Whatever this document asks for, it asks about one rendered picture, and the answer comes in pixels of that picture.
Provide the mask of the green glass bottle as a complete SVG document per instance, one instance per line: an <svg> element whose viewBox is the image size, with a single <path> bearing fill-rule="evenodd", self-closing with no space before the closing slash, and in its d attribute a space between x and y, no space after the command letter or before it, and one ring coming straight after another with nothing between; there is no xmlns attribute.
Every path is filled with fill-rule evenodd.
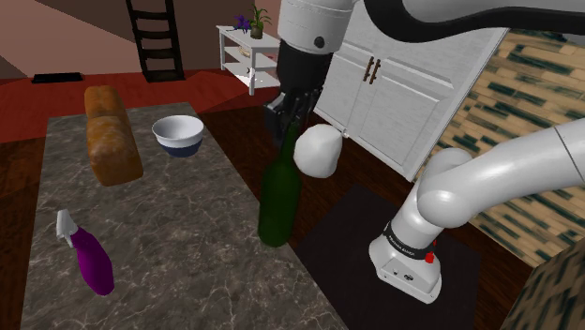
<svg viewBox="0 0 585 330"><path fill-rule="evenodd" d="M293 160L299 124L289 125L277 157L262 176L258 235L263 243L277 248L292 235L302 180Z"/></svg>

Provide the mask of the black floor mat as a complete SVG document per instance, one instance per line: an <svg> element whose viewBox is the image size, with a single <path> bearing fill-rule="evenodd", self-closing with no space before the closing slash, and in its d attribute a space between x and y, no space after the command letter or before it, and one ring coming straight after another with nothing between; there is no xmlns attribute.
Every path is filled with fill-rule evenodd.
<svg viewBox="0 0 585 330"><path fill-rule="evenodd" d="M82 80L83 75L80 72L58 72L35 74L31 83L68 83Z"/></svg>

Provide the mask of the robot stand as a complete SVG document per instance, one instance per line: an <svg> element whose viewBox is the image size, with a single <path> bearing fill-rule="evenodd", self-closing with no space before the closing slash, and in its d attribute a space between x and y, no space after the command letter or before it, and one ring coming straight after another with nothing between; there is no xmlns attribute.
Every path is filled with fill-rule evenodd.
<svg viewBox="0 0 585 330"><path fill-rule="evenodd" d="M295 253L349 330L473 330L480 254L442 232L435 249L442 288L431 304L382 282L368 255L398 209L354 185Z"/></svg>

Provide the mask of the white and blue bowl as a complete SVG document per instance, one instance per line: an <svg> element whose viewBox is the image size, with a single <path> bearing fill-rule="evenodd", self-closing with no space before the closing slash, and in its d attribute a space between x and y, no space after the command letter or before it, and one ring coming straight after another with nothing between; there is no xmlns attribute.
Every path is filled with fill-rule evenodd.
<svg viewBox="0 0 585 330"><path fill-rule="evenodd" d="M159 145L175 158L188 158L198 152L203 142L203 129L203 122L190 115L166 116L152 126Z"/></svg>

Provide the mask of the purple spray bottle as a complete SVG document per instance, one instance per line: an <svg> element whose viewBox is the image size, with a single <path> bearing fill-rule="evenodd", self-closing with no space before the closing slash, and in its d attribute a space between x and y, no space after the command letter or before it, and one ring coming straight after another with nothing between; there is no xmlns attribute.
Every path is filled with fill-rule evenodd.
<svg viewBox="0 0 585 330"><path fill-rule="evenodd" d="M55 234L76 250L82 278L92 291L110 294L114 290L113 264L96 237L78 226L67 209L57 213Z"/></svg>

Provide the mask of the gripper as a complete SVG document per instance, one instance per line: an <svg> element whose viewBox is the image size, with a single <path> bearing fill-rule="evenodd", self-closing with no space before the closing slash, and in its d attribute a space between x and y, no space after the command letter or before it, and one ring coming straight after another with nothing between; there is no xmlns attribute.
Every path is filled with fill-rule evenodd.
<svg viewBox="0 0 585 330"><path fill-rule="evenodd" d="M293 112L294 122L304 127L314 110L323 86L333 54L302 52L281 40L277 57L277 78L280 91L272 101L263 105L264 124L271 132L276 147L282 145ZM292 91L305 92L292 105L286 95Z"/></svg>

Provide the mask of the white shelf table with plants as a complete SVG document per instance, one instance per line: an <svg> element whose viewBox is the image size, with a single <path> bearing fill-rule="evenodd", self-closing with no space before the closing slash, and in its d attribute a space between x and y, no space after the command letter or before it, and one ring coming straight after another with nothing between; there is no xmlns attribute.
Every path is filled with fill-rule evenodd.
<svg viewBox="0 0 585 330"><path fill-rule="evenodd" d="M277 63L266 56L276 53L279 40L263 31L271 24L267 10L251 6L251 18L236 15L236 25L217 25L220 48L220 68L228 70L248 88L253 96L256 88L278 87L279 81L270 74Z"/></svg>

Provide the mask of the white rounded lump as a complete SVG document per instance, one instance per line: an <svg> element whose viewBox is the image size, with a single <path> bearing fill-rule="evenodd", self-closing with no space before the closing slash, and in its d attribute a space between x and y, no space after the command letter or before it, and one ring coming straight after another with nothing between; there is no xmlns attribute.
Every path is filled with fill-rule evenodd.
<svg viewBox="0 0 585 330"><path fill-rule="evenodd" d="M318 124L309 127L296 141L293 159L301 173L327 178L337 169L343 136L335 127Z"/></svg>

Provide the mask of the white cabinet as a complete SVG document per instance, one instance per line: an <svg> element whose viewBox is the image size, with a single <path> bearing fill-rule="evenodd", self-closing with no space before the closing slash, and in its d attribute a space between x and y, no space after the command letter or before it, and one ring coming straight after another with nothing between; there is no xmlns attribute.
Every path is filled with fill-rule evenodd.
<svg viewBox="0 0 585 330"><path fill-rule="evenodd" d="M380 32L357 2L315 112L412 180L505 33L405 43Z"/></svg>

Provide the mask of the brown bread loaf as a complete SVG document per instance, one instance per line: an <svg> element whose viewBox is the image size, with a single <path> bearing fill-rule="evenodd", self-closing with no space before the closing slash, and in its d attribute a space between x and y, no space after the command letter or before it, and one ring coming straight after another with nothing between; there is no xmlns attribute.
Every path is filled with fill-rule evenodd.
<svg viewBox="0 0 585 330"><path fill-rule="evenodd" d="M104 187L125 184L143 176L143 165L125 105L109 85L84 92L86 140L92 170Z"/></svg>

